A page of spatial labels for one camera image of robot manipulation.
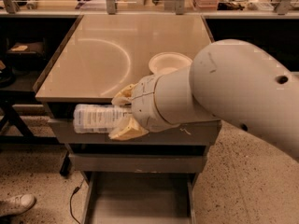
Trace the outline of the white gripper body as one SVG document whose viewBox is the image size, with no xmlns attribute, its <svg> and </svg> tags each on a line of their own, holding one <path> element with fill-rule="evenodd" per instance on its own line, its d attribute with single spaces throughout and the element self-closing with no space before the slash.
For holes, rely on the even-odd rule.
<svg viewBox="0 0 299 224">
<path fill-rule="evenodd" d="M 132 91 L 131 108 L 135 120 L 152 133 L 177 128 L 167 122 L 159 113 L 155 103 L 155 88 L 159 76 L 151 75 L 141 78 Z"/>
</svg>

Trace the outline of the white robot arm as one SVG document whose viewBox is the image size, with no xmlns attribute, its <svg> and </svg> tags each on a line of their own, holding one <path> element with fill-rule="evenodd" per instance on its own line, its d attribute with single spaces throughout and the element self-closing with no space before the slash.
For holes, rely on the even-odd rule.
<svg viewBox="0 0 299 224">
<path fill-rule="evenodd" d="M 222 119 L 292 158 L 299 157 L 299 78 L 264 50 L 225 39 L 192 64 L 123 88 L 113 105 L 129 105 L 149 132 Z"/>
</svg>

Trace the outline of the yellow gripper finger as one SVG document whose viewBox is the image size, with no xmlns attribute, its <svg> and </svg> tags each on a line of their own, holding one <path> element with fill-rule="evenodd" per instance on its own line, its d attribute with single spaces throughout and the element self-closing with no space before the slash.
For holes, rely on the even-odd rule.
<svg viewBox="0 0 299 224">
<path fill-rule="evenodd" d="M 122 106 L 129 105 L 132 102 L 132 93 L 135 88 L 135 84 L 130 84 L 121 89 L 112 99 L 113 105 Z"/>
<path fill-rule="evenodd" d="M 126 141 L 148 134 L 133 116 L 124 118 L 108 135 L 111 140 Z"/>
</svg>

